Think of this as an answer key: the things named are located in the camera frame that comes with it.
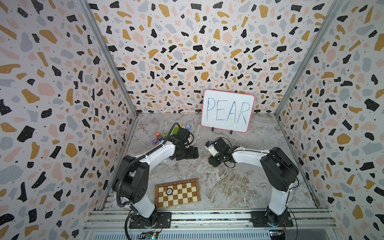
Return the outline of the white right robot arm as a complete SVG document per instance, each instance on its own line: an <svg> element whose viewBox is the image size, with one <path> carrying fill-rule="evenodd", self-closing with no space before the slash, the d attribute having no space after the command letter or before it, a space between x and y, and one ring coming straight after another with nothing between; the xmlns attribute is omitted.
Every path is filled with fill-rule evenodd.
<svg viewBox="0 0 384 240"><path fill-rule="evenodd" d="M295 185L299 183L299 169L283 150L278 147L262 151L230 146L222 137L206 142L205 146L211 154L209 164L213 167L230 162L262 168L272 186L272 195L264 216L258 216L257 221L273 227L288 223L287 202L291 189L299 186Z"/></svg>

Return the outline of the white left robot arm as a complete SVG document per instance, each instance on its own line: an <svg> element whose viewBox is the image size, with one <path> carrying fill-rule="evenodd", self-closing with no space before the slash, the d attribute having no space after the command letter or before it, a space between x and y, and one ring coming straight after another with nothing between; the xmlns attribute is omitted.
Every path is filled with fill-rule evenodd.
<svg viewBox="0 0 384 240"><path fill-rule="evenodd" d="M157 207L146 196L150 171L166 159L189 160L199 157L193 147L194 135L187 129L169 135L153 149L136 157L125 156L118 168L112 189L117 205L128 206L136 215L151 219L157 215Z"/></svg>

